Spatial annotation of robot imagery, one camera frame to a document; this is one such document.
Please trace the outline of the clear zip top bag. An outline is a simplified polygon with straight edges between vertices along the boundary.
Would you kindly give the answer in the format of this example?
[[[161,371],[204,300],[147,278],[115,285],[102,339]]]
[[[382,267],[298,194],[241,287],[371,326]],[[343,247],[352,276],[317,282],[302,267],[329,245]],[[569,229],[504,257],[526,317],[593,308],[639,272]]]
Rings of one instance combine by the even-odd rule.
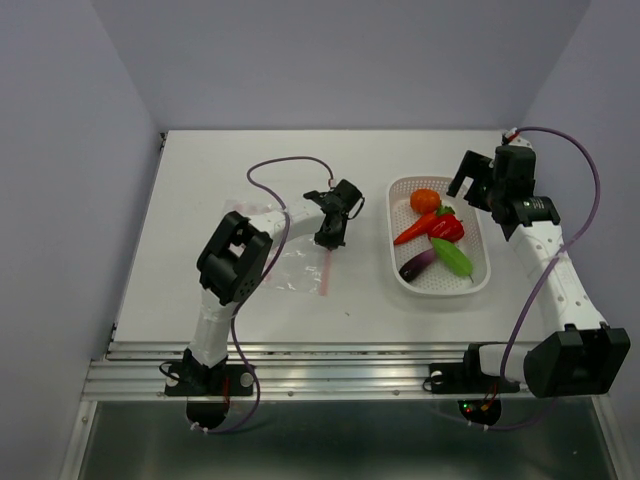
[[[290,209],[294,216],[287,243],[275,266],[261,282],[260,289],[326,296],[331,252],[314,242],[319,227],[310,229],[301,219],[304,209],[312,216],[320,215],[319,222],[324,215],[308,200],[298,200],[290,205]]]

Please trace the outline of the green toy leaf vegetable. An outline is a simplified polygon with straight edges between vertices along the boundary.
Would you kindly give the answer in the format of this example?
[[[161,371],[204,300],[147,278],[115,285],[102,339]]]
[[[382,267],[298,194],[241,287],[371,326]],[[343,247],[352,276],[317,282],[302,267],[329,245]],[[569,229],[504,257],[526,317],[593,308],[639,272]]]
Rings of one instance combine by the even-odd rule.
[[[454,243],[433,237],[431,244],[437,257],[454,275],[462,278],[470,278],[472,276],[472,262]]]

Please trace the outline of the purple toy eggplant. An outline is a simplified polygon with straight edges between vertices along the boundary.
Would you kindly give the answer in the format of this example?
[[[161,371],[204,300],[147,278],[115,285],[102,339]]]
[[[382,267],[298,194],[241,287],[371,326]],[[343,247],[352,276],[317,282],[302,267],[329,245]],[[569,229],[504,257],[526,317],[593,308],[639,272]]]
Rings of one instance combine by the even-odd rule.
[[[429,249],[412,257],[399,269],[399,276],[407,283],[414,281],[437,260],[437,253]]]

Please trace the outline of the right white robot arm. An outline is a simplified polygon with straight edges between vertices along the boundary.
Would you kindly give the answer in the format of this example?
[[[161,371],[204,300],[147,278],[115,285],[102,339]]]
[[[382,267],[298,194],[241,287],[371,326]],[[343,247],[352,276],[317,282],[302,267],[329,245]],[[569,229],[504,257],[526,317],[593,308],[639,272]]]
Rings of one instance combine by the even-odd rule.
[[[482,390],[495,379],[521,384],[537,398],[607,393],[631,347],[591,303],[567,250],[552,200],[537,196],[536,154],[528,147],[499,146],[493,157],[463,156],[447,193],[471,185],[467,203],[491,214],[533,286],[544,339],[533,348],[505,343],[472,344],[460,366],[463,384]]]

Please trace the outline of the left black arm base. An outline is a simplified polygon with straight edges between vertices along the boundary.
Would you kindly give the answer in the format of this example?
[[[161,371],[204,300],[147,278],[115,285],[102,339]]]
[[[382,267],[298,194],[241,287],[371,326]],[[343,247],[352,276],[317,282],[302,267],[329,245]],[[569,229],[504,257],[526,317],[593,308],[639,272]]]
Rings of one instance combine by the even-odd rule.
[[[245,364],[227,363],[224,357],[213,367],[200,364],[186,349],[179,360],[159,365],[165,380],[164,395],[186,400],[185,414],[193,429],[203,433],[227,433],[240,428],[251,413],[236,425],[224,426],[231,412],[231,400],[251,398],[255,379]]]

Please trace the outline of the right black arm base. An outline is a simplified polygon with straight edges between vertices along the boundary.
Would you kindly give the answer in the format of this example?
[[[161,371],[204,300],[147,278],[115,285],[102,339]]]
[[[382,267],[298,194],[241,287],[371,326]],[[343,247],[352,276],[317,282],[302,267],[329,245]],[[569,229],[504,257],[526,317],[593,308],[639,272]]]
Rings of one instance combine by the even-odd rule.
[[[457,362],[431,363],[422,389],[435,395],[458,395],[458,409],[466,421],[493,427],[502,414],[499,395],[519,393],[521,389],[516,382],[481,371],[480,347],[471,344]]]

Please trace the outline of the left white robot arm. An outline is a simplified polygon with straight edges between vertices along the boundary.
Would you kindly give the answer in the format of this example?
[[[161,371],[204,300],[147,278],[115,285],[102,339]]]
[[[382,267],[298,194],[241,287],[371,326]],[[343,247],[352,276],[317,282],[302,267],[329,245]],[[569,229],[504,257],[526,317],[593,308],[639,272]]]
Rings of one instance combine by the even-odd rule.
[[[201,307],[184,353],[184,360],[194,363],[187,377],[191,386],[202,394],[221,386],[219,365],[228,357],[231,325],[286,243],[311,235],[329,251],[342,247],[347,224],[363,205],[361,191],[342,180],[326,192],[305,193],[289,207],[253,216],[231,211],[223,217],[196,261]]]

